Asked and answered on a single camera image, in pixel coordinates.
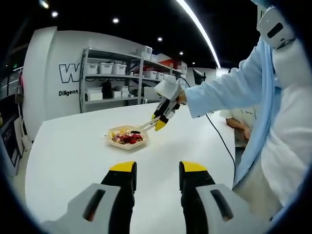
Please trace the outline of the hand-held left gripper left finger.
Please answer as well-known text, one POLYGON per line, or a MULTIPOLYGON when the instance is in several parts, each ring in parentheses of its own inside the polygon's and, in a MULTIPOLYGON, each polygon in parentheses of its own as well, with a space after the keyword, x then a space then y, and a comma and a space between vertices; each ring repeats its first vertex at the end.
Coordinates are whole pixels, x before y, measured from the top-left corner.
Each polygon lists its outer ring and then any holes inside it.
POLYGON ((136 186, 136 162, 116 164, 101 183, 72 198, 63 216, 42 227, 48 234, 128 234, 136 186))

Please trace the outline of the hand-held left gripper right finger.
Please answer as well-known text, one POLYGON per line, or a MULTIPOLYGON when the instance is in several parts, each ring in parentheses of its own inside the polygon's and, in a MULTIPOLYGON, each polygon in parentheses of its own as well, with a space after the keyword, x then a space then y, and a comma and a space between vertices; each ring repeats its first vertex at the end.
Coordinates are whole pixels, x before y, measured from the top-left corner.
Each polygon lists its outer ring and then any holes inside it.
POLYGON ((252 214, 247 202, 216 184, 198 163, 179 163, 179 189, 188 234, 264 234, 269 229, 268 220, 252 214))

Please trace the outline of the person's right hand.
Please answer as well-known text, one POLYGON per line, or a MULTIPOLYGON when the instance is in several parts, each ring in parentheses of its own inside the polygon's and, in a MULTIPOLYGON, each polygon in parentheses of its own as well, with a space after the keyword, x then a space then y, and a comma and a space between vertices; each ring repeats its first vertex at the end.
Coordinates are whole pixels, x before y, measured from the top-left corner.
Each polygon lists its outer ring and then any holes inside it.
POLYGON ((180 90, 179 95, 176 98, 176 101, 180 105, 186 105, 187 104, 187 99, 186 99, 186 95, 185 95, 184 90, 182 90, 182 89, 180 90))

